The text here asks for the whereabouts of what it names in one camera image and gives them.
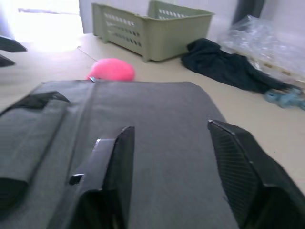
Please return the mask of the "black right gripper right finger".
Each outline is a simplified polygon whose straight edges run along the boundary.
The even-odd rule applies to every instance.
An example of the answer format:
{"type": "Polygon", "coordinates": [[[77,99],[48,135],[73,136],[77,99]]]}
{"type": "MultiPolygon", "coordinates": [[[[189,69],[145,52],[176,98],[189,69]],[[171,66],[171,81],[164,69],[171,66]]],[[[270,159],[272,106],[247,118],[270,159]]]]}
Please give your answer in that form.
{"type": "Polygon", "coordinates": [[[241,229],[303,229],[305,196],[253,135],[210,120],[219,176],[241,229]]]}

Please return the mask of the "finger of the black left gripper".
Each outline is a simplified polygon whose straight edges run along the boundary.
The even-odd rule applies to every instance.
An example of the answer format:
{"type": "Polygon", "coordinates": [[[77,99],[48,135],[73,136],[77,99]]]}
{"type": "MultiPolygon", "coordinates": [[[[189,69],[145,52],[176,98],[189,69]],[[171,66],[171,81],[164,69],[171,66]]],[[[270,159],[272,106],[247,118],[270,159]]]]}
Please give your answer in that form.
{"type": "Polygon", "coordinates": [[[6,52],[26,52],[27,48],[14,39],[0,36],[0,50],[6,52]]]}
{"type": "Polygon", "coordinates": [[[7,57],[0,55],[0,67],[14,66],[15,62],[8,59],[7,57]]]}

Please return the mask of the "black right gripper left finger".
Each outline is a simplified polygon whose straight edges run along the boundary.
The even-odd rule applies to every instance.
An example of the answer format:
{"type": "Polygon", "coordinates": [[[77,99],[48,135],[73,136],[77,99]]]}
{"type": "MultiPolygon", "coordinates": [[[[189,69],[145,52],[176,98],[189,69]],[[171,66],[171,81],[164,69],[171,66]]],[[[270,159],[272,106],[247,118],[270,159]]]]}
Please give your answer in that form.
{"type": "Polygon", "coordinates": [[[135,128],[96,141],[72,174],[76,188],[68,229],[126,229],[132,194],[135,128]]]}

